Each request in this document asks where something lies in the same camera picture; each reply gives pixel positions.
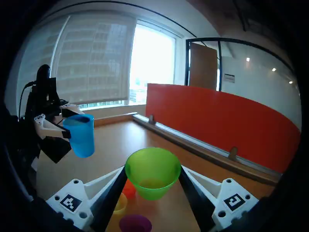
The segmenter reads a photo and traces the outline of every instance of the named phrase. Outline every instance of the orange cup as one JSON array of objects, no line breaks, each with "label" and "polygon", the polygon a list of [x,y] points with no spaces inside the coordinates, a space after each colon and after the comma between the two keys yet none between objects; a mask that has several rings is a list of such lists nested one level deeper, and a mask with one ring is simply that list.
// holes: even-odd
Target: orange cup
[{"label": "orange cup", "polygon": [[135,192],[136,192],[136,189],[134,185],[131,183],[131,181],[129,181],[129,179],[127,179],[127,182],[124,185],[122,193],[125,194],[127,199],[132,199],[135,197]]}]

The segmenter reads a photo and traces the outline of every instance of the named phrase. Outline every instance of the window blind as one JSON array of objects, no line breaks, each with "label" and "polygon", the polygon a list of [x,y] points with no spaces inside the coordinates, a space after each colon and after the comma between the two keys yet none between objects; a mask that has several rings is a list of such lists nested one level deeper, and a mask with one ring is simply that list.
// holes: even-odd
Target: window blind
[{"label": "window blind", "polygon": [[59,97],[75,104],[128,99],[135,26],[135,18],[122,15],[71,15],[51,74]]}]

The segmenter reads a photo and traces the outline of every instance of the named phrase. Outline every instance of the red panel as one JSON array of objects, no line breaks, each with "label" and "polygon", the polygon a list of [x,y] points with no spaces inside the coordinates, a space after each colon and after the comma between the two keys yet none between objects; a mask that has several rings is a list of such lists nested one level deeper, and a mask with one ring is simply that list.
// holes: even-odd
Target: red panel
[{"label": "red panel", "polygon": [[279,112],[249,99],[210,89],[148,84],[146,116],[277,172],[284,172],[300,131]]}]

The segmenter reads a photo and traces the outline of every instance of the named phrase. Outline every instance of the table surface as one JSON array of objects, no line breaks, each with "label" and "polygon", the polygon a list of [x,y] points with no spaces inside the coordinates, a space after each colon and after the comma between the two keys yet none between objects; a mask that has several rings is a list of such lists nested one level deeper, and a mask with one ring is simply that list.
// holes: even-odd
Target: table surface
[{"label": "table surface", "polygon": [[[145,147],[167,149],[179,158],[182,165],[215,181],[233,178],[258,199],[270,195],[274,189],[204,160],[133,121],[96,127],[94,134],[95,153],[88,158],[79,158],[71,150],[55,164],[41,152],[37,167],[37,193],[40,197],[47,200],[74,178],[87,183],[101,177],[124,165],[133,152]],[[129,201],[127,212],[145,215],[153,224],[160,222],[161,228],[156,226],[153,231],[199,231],[179,181],[159,201],[145,201],[138,195],[135,201]],[[166,220],[177,226],[164,227]]]}]

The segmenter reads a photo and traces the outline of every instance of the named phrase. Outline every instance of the window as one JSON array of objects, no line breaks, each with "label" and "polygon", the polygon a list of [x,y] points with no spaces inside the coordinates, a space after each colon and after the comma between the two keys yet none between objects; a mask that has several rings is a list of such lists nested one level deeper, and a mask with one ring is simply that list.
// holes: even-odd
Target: window
[{"label": "window", "polygon": [[175,38],[137,24],[131,57],[129,101],[83,104],[80,109],[146,104],[148,83],[174,83],[175,45]]}]

